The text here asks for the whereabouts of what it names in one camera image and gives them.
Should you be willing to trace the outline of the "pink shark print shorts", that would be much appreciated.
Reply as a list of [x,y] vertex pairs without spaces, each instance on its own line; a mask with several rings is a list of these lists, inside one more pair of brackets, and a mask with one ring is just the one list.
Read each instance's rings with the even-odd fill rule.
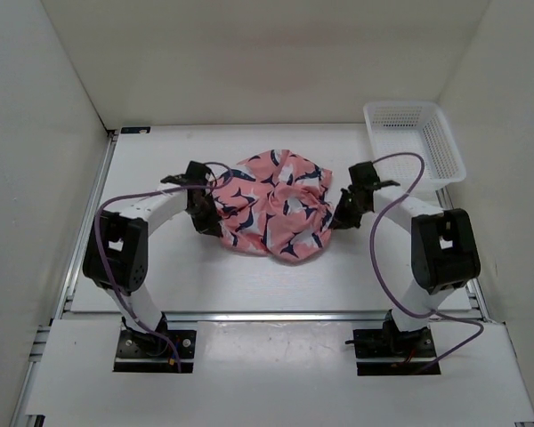
[[239,161],[217,177],[213,191],[223,246],[247,255],[300,263],[331,239],[333,172],[289,149]]

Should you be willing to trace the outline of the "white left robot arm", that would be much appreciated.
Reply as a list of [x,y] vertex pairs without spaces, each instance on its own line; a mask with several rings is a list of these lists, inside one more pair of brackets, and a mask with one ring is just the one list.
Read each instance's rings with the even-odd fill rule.
[[166,351],[166,316],[145,285],[149,270],[149,238],[178,214],[187,214],[197,233],[220,238],[221,216],[213,192],[233,179],[229,167],[221,175],[218,162],[189,162],[184,173],[167,175],[156,189],[110,198],[93,217],[82,271],[117,305],[126,329],[139,334],[138,345],[150,356]]

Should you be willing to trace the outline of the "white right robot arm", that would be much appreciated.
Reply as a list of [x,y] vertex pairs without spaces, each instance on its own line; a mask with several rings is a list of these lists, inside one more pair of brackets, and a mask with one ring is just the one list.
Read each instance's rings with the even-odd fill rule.
[[[478,278],[481,262],[469,214],[463,209],[443,210],[411,195],[410,189],[382,180],[372,162],[349,168],[351,184],[341,190],[330,228],[358,228],[364,214],[376,218],[368,240],[369,257],[378,284],[392,303],[383,323],[382,344],[400,356],[427,328],[432,317],[455,321],[440,306],[458,289]],[[401,298],[395,297],[379,269],[376,234],[383,219],[409,234],[412,280]]]

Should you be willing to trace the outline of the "white perforated plastic basket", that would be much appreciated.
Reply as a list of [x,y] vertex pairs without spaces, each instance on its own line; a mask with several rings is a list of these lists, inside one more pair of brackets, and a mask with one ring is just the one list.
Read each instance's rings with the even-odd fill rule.
[[419,171],[424,174],[412,190],[426,194],[461,182],[466,169],[449,123],[441,108],[430,101],[374,101],[364,108],[364,118],[374,158],[393,154],[376,166],[381,178],[408,188]]

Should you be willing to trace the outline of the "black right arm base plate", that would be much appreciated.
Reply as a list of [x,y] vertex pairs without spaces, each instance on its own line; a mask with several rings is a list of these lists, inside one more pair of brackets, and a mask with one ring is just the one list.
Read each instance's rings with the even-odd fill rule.
[[401,332],[392,319],[387,319],[380,329],[354,329],[344,344],[354,348],[357,376],[441,374],[428,326]]

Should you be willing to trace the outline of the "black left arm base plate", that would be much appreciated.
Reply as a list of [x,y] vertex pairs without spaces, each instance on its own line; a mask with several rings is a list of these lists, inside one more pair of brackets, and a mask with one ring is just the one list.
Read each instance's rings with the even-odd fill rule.
[[180,357],[180,364],[174,360],[174,353],[165,341],[152,335],[144,336],[136,331],[122,328],[119,334],[113,371],[117,373],[143,374],[191,374],[197,343],[196,330],[169,330],[166,332]]

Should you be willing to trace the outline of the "aluminium front frame rail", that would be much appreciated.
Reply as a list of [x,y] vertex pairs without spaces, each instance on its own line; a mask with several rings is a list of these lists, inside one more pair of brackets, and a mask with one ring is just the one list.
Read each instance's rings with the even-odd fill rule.
[[[481,319],[481,311],[478,308],[470,310],[443,311],[445,314],[456,318]],[[385,311],[278,311],[278,312],[167,312],[169,322],[308,322],[308,321],[380,321],[383,320]],[[60,319],[109,319],[120,318],[121,315],[110,311],[97,312],[74,312],[64,311]]]

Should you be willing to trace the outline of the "aluminium left frame rail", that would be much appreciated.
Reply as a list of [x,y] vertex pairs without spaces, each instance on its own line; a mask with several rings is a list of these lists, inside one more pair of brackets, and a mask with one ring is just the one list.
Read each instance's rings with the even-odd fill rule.
[[102,151],[102,157],[96,169],[96,174],[93,181],[93,186],[87,200],[87,205],[84,217],[78,229],[75,244],[70,251],[70,258],[67,263],[67,268],[62,276],[59,285],[59,292],[57,299],[53,306],[53,312],[48,322],[44,326],[39,326],[34,335],[31,350],[28,356],[27,368],[23,377],[23,382],[20,392],[14,407],[12,418],[9,423],[10,426],[42,426],[45,417],[43,415],[27,415],[26,408],[28,406],[28,399],[33,388],[33,382],[36,378],[36,373],[39,368],[39,363],[45,352],[45,346],[49,337],[51,326],[55,320],[63,318],[74,299],[75,288],[81,262],[85,253],[86,240],[88,239],[89,229],[93,220],[94,208],[98,205],[104,183],[106,181],[110,163],[114,154],[115,146],[119,136],[119,130],[108,131],[107,141]]

